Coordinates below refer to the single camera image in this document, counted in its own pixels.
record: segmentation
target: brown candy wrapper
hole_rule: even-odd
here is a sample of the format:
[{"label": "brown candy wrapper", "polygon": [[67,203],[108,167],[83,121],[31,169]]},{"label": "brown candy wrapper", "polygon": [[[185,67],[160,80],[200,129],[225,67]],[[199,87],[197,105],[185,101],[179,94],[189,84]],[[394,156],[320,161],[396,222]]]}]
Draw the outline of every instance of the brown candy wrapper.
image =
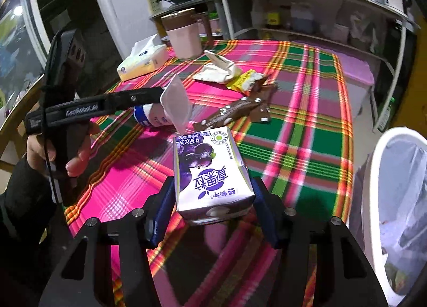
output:
[{"label": "brown candy wrapper", "polygon": [[200,123],[194,123],[193,127],[196,132],[220,128],[232,121],[236,121],[244,116],[251,116],[254,122],[269,122],[270,112],[267,110],[267,104],[273,89],[276,85],[271,84],[262,86],[266,78],[259,80],[253,87],[250,96],[242,97],[227,106],[216,111]]}]

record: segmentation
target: metal bolt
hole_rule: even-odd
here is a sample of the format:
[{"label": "metal bolt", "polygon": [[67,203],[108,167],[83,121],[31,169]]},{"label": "metal bolt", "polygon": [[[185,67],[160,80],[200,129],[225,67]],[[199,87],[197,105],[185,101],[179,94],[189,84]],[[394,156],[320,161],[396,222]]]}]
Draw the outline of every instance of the metal bolt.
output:
[{"label": "metal bolt", "polygon": [[142,209],[142,208],[135,208],[133,211],[132,211],[132,215],[134,216],[134,217],[140,217],[141,215],[143,215],[144,214],[144,210]]},{"label": "metal bolt", "polygon": [[285,214],[289,215],[290,217],[293,217],[294,215],[296,215],[296,210],[295,208],[288,207],[287,209],[285,209]]},{"label": "metal bolt", "polygon": [[97,218],[89,218],[88,220],[86,220],[86,225],[87,226],[94,226],[96,225],[96,223],[98,222]]},{"label": "metal bolt", "polygon": [[338,218],[338,217],[332,217],[332,218],[330,219],[330,222],[331,222],[332,224],[334,224],[334,225],[341,225],[342,220],[341,220],[340,218]]}]

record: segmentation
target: wooden panel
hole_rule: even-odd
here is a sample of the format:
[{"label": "wooden panel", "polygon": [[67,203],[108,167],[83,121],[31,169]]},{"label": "wooden panel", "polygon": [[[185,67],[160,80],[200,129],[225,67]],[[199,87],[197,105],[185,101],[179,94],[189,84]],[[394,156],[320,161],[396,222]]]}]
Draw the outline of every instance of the wooden panel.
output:
[{"label": "wooden panel", "polygon": [[427,22],[420,19],[417,54],[404,98],[391,124],[406,126],[427,138]]}]

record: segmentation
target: white and purple carton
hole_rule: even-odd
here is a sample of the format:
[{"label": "white and purple carton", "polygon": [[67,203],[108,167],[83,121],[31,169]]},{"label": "white and purple carton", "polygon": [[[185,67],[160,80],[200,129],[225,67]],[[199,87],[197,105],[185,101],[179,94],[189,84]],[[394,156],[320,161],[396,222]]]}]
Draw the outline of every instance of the white and purple carton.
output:
[{"label": "white and purple carton", "polygon": [[227,126],[174,137],[176,206],[193,225],[245,215],[255,198]]}]

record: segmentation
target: tablecloth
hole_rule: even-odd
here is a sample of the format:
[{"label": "tablecloth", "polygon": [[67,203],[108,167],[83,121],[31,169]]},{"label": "tablecloth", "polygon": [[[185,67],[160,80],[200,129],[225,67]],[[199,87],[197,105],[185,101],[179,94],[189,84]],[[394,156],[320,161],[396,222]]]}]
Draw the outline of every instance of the tablecloth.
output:
[{"label": "tablecloth", "polygon": [[[347,219],[352,193],[353,133],[347,89],[336,56],[283,41],[217,41],[213,52],[248,71],[269,76],[278,90],[272,120],[229,124],[251,176],[261,176],[270,192],[307,217]],[[192,79],[208,58],[173,57],[157,71],[111,91],[166,86],[179,73],[193,103],[191,123],[201,121],[241,94],[223,85]],[[145,128],[132,109],[97,118],[102,132],[92,145],[88,180],[76,205],[65,210],[75,234],[89,217],[108,221],[141,207],[173,175],[173,126]],[[193,132],[189,125],[188,133]],[[162,305],[265,306],[280,251],[263,240],[255,213],[228,222],[189,227],[174,212],[164,241],[147,251]],[[112,249],[114,291],[123,305],[118,249]],[[315,284],[311,261],[304,305]]]}]

